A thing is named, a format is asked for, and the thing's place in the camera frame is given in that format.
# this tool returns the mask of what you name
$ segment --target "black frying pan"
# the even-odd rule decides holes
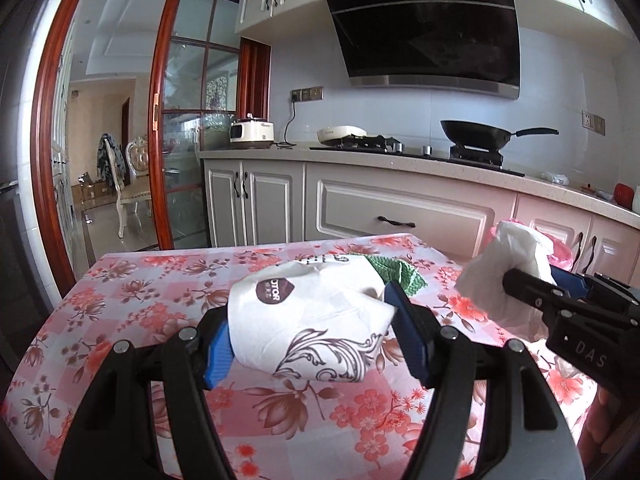
[[[459,146],[482,148],[497,152],[504,148],[511,137],[523,135],[559,135],[558,130],[551,128],[528,128],[512,134],[507,130],[487,126],[486,124],[469,123],[467,121],[440,121],[444,134],[451,142]]]

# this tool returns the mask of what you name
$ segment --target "white kitchen appliance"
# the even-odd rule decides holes
[[[331,128],[318,130],[318,141],[327,146],[331,146],[336,141],[349,136],[366,137],[367,133],[357,126],[332,126]]]
[[[229,141],[233,148],[268,148],[273,144],[273,123],[247,114],[231,124]]]

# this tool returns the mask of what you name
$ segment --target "brown logo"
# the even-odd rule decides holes
[[[261,302],[274,305],[286,300],[293,289],[293,283],[286,278],[271,278],[258,282],[255,286],[255,295]]]

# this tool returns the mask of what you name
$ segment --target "glass pane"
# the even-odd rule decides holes
[[[236,120],[234,114],[204,114],[204,140],[201,150],[229,147],[229,128]]]
[[[200,109],[204,47],[171,42],[164,71],[164,109]]]
[[[237,14],[238,4],[229,0],[217,0],[209,38],[211,43],[240,47],[240,36],[236,34]]]
[[[213,0],[180,0],[172,36],[207,41],[212,6]]]
[[[207,58],[205,108],[235,111],[237,84],[238,54],[210,48]]]
[[[165,188],[201,184],[200,161],[196,158],[200,115],[164,114],[162,124]]]
[[[171,234],[176,249],[209,247],[205,200],[201,187],[167,195]]]

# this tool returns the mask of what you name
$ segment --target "white chair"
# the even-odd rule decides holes
[[[129,166],[131,185],[133,185],[139,176],[149,174],[149,148],[146,139],[136,137],[126,145],[124,153],[127,159],[127,165]],[[147,205],[148,213],[151,214],[151,202],[147,202]],[[138,202],[133,206],[133,212],[138,212]]]
[[[125,186],[116,165],[115,153],[113,153],[108,142],[105,142],[105,146],[107,147],[111,174],[113,175],[116,193],[118,195],[118,199],[116,200],[116,209],[120,220],[118,236],[122,238],[124,235],[124,227],[127,225],[127,211],[125,209],[127,204],[135,203],[137,205],[138,202],[146,201],[149,204],[149,211],[151,212],[151,188],[149,187],[149,176],[148,174],[143,176],[138,174],[135,182],[132,182],[130,186]]]

